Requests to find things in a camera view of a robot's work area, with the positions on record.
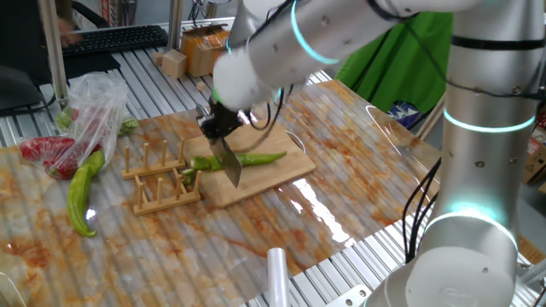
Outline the blurred person hand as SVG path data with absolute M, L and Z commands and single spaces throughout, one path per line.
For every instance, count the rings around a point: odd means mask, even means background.
M 58 27 L 62 47 L 74 45 L 82 40 L 81 35 L 75 32 L 75 25 L 71 21 L 59 18 Z

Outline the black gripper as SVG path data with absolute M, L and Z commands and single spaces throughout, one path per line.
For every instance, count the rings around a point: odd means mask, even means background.
M 201 132 L 209 141 L 226 137 L 243 126 L 238 113 L 229 110 L 221 102 L 211 99 L 208 105 L 210 113 L 196 120 Z

